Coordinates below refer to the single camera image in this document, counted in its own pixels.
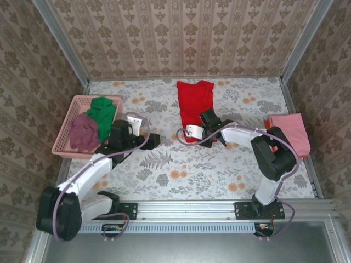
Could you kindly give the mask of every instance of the gray floor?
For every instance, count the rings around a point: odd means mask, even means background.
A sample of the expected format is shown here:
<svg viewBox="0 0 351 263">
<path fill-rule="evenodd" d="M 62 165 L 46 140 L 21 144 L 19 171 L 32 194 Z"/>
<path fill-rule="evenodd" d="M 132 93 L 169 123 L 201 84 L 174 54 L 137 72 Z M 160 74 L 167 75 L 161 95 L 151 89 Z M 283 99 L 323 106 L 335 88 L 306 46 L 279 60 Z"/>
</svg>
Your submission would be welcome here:
<svg viewBox="0 0 351 263">
<path fill-rule="evenodd" d="M 52 237 L 43 262 L 128 263 L 333 263 L 323 223 L 293 223 L 270 241 L 253 234 L 129 234 L 104 241 L 79 235 L 65 244 Z"/>
</svg>

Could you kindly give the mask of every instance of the laundry basket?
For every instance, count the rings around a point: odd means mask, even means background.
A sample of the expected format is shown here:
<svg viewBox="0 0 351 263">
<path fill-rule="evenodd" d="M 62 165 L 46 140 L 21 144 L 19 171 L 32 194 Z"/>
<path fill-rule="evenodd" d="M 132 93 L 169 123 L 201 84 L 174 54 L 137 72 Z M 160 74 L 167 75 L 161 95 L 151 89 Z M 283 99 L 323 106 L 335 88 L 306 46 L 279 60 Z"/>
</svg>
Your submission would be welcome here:
<svg viewBox="0 0 351 263">
<path fill-rule="evenodd" d="M 86 112 L 90 109 L 92 99 L 101 97 L 99 95 L 76 95 L 74 96 L 71 106 L 67 112 L 65 120 L 61 126 L 59 135 L 56 138 L 55 144 L 51 150 L 54 155 L 59 155 L 62 158 L 80 158 L 90 159 L 95 151 L 91 152 L 83 151 L 78 152 L 77 149 L 70 147 L 70 136 L 68 131 L 68 125 L 71 123 L 79 114 Z M 116 113 L 114 120 L 120 119 L 122 114 L 122 102 L 121 98 L 116 96 L 105 96 L 106 98 L 113 101 L 113 105 L 116 107 Z"/>
</svg>

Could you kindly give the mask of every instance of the pink towel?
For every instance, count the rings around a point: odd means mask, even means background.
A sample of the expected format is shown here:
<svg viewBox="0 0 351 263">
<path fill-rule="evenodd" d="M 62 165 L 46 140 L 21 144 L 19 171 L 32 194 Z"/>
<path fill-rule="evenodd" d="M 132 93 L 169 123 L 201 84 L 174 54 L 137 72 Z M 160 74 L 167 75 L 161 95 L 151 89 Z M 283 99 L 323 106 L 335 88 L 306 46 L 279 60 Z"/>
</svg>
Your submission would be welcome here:
<svg viewBox="0 0 351 263">
<path fill-rule="evenodd" d="M 85 113 L 78 115 L 69 125 L 70 146 L 78 152 L 94 150 L 100 145 L 98 124 Z"/>
<path fill-rule="evenodd" d="M 269 122 L 271 126 L 279 127 L 282 130 L 297 155 L 300 157 L 309 155 L 311 147 L 300 113 L 271 115 Z"/>
</svg>

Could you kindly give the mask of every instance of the damask wallpaper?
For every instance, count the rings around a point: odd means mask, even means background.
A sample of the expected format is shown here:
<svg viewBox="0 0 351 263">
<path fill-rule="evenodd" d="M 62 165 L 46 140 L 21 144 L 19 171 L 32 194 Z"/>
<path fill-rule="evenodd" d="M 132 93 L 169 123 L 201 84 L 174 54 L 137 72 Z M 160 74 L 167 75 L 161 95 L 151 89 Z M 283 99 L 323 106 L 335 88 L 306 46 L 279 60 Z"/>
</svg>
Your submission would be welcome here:
<svg viewBox="0 0 351 263">
<path fill-rule="evenodd" d="M 42 190 L 61 158 L 51 147 L 82 88 L 31 1 L 0 1 L 0 262 L 21 262 Z"/>
<path fill-rule="evenodd" d="M 351 239 L 351 1 L 334 1 L 288 86 L 324 195 Z"/>
<path fill-rule="evenodd" d="M 317 0 L 49 0 L 91 79 L 278 76 Z"/>
</svg>

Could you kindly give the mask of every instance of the cable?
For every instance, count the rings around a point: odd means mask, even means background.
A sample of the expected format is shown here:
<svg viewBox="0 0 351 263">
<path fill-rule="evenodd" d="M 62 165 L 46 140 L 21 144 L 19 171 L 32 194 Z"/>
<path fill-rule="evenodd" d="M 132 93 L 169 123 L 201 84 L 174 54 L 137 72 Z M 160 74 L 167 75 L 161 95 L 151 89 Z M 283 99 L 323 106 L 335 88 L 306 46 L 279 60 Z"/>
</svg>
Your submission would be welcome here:
<svg viewBox="0 0 351 263">
<path fill-rule="evenodd" d="M 113 214 L 109 214 L 109 215 L 100 215 L 100 216 L 97 217 L 97 219 L 99 219 L 99 218 L 110 218 L 110 217 L 116 216 L 116 215 L 123 215 L 123 216 L 125 216 L 127 218 L 127 222 L 124 225 L 124 227 L 122 228 L 121 232 L 117 236 L 115 236 L 113 238 L 109 238 L 108 236 L 106 236 L 106 231 L 107 231 L 107 229 L 113 228 L 113 227 L 116 227 L 116 226 L 113 226 L 113 225 L 106 226 L 104 228 L 104 230 L 103 230 L 103 236 L 104 236 L 105 240 L 112 240 L 113 241 L 115 239 L 118 239 L 124 233 L 124 231 L 127 229 L 128 225 L 129 225 L 129 222 L 130 222 L 129 215 L 126 214 L 126 213 L 113 213 Z"/>
<path fill-rule="evenodd" d="M 289 225 L 291 224 L 291 222 L 292 222 L 292 220 L 293 220 L 293 218 L 294 218 L 294 216 L 295 216 L 295 210 L 294 210 L 294 208 L 293 208 L 290 204 L 288 204 L 288 203 L 282 201 L 277 195 L 278 195 L 278 193 L 279 193 L 279 191 L 280 191 L 280 189 L 281 189 L 281 187 L 282 187 L 284 181 L 285 181 L 286 179 L 288 179 L 290 176 L 292 176 L 295 172 L 297 172 L 297 170 L 298 170 L 298 168 L 299 168 L 300 162 L 299 162 L 298 156 L 297 156 L 297 154 L 296 154 L 296 151 L 292 148 L 292 146 L 291 146 L 290 144 L 288 144 L 287 142 L 283 141 L 281 138 L 279 138 L 279 137 L 277 137 L 277 136 L 274 136 L 274 135 L 272 135 L 272 134 L 266 133 L 265 131 L 259 130 L 259 129 L 257 129 L 257 128 L 256 128 L 256 129 L 255 129 L 255 128 L 250 128 L 250 127 L 246 127 L 246 126 L 239 125 L 239 124 L 227 124 L 226 126 L 223 126 L 223 127 L 219 128 L 218 130 L 216 130 L 216 131 L 215 131 L 213 134 L 211 134 L 209 137 L 207 137 L 207 138 L 205 138 L 205 139 L 203 139 L 203 140 L 201 140 L 201 141 L 192 143 L 192 144 L 188 144 L 188 143 L 185 143 L 185 142 L 183 142 L 183 141 L 180 140 L 179 135 L 178 135 L 180 131 L 185 131 L 186 134 L 189 135 L 189 132 L 188 132 L 186 129 L 184 129 L 184 128 L 178 129 L 177 132 L 175 133 L 175 136 L 176 136 L 177 140 L 178 140 L 181 144 L 183 144 L 183 145 L 185 145 L 185 146 L 195 146 L 195 145 L 202 144 L 203 142 L 209 140 L 211 137 L 215 136 L 217 133 L 221 132 L 222 130 L 224 130 L 224 129 L 226 129 L 226 128 L 234 128 L 234 129 L 240 128 L 240 129 L 243 129 L 243 130 L 247 130 L 247 131 L 249 131 L 249 132 L 260 133 L 260 134 L 262 134 L 262 135 L 268 136 L 268 137 L 270 137 L 270 138 L 272 138 L 272 139 L 274 139 L 274 140 L 276 140 L 276 141 L 282 143 L 283 145 L 285 145 L 285 146 L 291 151 L 291 153 L 294 155 L 294 158 L 295 158 L 295 161 L 296 161 L 296 166 L 295 166 L 294 170 L 291 171 L 290 173 L 288 173 L 287 175 L 285 175 L 285 176 L 281 179 L 281 181 L 280 181 L 280 183 L 279 183 L 279 185 L 278 185 L 278 187 L 277 187 L 277 190 L 276 190 L 275 193 L 274 193 L 274 197 L 275 197 L 279 202 L 281 202 L 282 204 L 284 204 L 284 205 L 290 207 L 290 209 L 292 210 L 292 215 L 291 215 L 289 221 L 287 222 L 287 224 L 285 225 L 285 227 L 284 227 L 281 231 L 279 231 L 277 234 L 274 234 L 274 235 L 272 235 L 272 236 L 270 236 L 270 237 L 267 237 L 265 234 L 263 234 L 263 233 L 261 233 L 261 232 L 259 232 L 259 231 L 256 231 L 256 232 L 259 233 L 260 235 L 266 237 L 267 240 L 269 240 L 269 238 L 277 237 L 277 236 L 281 235 L 281 234 L 289 227 Z"/>
<path fill-rule="evenodd" d="M 56 225 L 56 221 L 57 221 L 57 212 L 58 212 L 58 209 L 59 209 L 59 205 L 60 205 L 60 202 L 61 202 L 61 199 L 63 197 L 63 195 L 66 193 L 66 191 L 71 187 L 71 185 L 76 182 L 78 180 L 79 177 L 81 177 L 90 167 L 92 167 L 93 165 L 95 165 L 96 163 L 100 162 L 101 160 L 103 159 L 106 159 L 106 158 L 110 158 L 110 157 L 113 157 L 113 156 L 117 156 L 117 155 L 123 155 L 125 153 L 130 153 L 130 152 L 134 152 L 140 148 L 142 148 L 148 141 L 149 137 L 150 137 L 150 123 L 148 121 L 147 118 L 135 113 L 135 112 L 127 112 L 126 113 L 126 116 L 127 115 L 135 115 L 136 117 L 140 118 L 140 119 L 143 119 L 145 122 L 146 122 L 146 126 L 148 128 L 148 134 L 144 140 L 144 142 L 142 144 L 140 144 L 138 147 L 136 148 L 133 148 L 133 149 L 130 149 L 130 150 L 125 150 L 125 151 L 122 151 L 122 152 L 115 152 L 115 153 L 111 153 L 109 155 L 106 155 L 106 156 L 102 156 L 92 162 L 90 162 L 84 169 L 82 169 L 78 174 L 77 176 L 60 192 L 57 200 L 56 200 L 56 203 L 55 203 L 55 206 L 54 206 L 54 211 L 53 211 L 53 221 L 52 221 L 52 225 L 53 225 L 53 235 L 54 237 L 56 238 L 56 240 L 60 241 L 60 242 L 63 242 L 63 240 L 59 237 L 58 233 L 57 233 L 57 225 Z"/>
</svg>

